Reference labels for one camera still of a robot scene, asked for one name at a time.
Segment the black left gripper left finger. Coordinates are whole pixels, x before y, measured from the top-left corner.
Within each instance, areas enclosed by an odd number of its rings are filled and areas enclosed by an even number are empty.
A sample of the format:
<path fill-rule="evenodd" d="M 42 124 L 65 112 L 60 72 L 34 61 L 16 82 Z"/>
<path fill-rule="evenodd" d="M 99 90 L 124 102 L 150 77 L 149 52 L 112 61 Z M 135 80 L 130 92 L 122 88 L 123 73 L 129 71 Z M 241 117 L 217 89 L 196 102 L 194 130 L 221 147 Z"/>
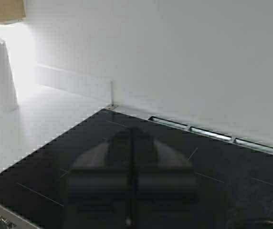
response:
<path fill-rule="evenodd" d="M 126 228 L 131 137 L 131 130 L 119 131 L 73 163 L 67 178 L 67 228 Z"/>

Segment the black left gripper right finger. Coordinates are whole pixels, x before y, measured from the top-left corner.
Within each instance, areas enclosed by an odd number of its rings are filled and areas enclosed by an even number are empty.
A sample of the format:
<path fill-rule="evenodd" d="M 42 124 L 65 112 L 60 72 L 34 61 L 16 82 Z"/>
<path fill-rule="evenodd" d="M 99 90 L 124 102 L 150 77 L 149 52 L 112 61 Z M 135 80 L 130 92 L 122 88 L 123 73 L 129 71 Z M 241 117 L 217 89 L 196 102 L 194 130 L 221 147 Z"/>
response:
<path fill-rule="evenodd" d="M 133 171 L 138 228 L 175 229 L 191 220 L 196 178 L 181 152 L 134 128 Z"/>

